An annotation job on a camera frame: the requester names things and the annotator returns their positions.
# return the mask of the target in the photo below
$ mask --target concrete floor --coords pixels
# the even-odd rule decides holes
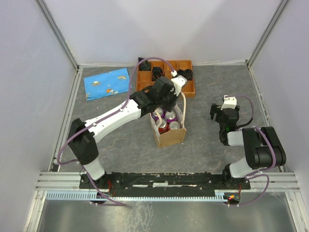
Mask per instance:
[[[84,68],[82,78],[105,73],[120,67]],[[107,135],[98,144],[99,159],[107,172],[221,172],[229,163],[244,157],[242,147],[224,146],[219,141],[219,124],[208,120],[212,103],[222,103],[224,94],[245,94],[255,107],[255,118],[250,126],[264,126],[252,79],[245,65],[194,66],[196,96],[187,99],[183,143],[157,148],[147,116],[131,121]],[[135,91],[136,74],[132,81]],[[86,101],[84,82],[81,80],[71,120],[82,121],[99,116],[118,106],[126,93]],[[251,106],[246,99],[238,98],[239,124],[251,117]],[[67,148],[63,161],[75,158]],[[78,172],[79,164],[71,163],[60,168],[62,172]]]

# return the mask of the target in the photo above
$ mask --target printed graphic on blue package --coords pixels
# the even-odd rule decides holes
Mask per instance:
[[[87,101],[128,91],[127,69],[119,69],[84,78]]]

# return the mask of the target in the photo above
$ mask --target red soda can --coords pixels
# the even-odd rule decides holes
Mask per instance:
[[[165,120],[168,122],[168,123],[171,123],[171,122],[174,122],[174,121],[177,121],[177,116],[176,116],[176,113],[175,111],[171,111],[171,112],[165,112]]]
[[[155,124],[158,126],[160,124],[160,120],[158,119]],[[159,133],[163,134],[168,131],[168,123],[165,119],[162,119],[162,123],[159,126]]]
[[[164,112],[163,112],[163,110],[162,110],[161,108],[157,108],[156,110],[157,110],[158,113],[160,114],[161,118],[164,118]],[[153,119],[154,119],[155,122],[159,119],[159,117],[156,115],[155,111],[153,111],[153,112],[151,113],[151,117],[153,117]]]
[[[176,130],[176,129],[180,129],[180,123],[177,122],[177,121],[171,122],[169,124],[168,131],[169,130]]]

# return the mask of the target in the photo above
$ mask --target white panel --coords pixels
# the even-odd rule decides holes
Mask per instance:
[[[34,0],[0,7],[0,227],[22,231],[46,171],[74,70]]]
[[[293,0],[253,66],[271,121],[309,208],[309,1]]]
[[[248,59],[280,0],[46,0],[79,64]]]

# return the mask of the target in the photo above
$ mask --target purple soda can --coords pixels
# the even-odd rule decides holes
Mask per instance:
[[[176,113],[175,111],[166,111],[165,112],[165,120],[168,122],[168,123],[171,123],[171,122],[174,122],[174,121],[177,121],[177,117],[176,117]]]
[[[161,108],[157,108],[156,110],[157,110],[158,113],[160,114],[161,118],[164,118],[164,112],[163,112],[163,110],[162,110]],[[159,117],[156,115],[155,111],[153,111],[153,112],[151,113],[151,117],[153,117],[153,119],[154,119],[155,122],[159,119]]]

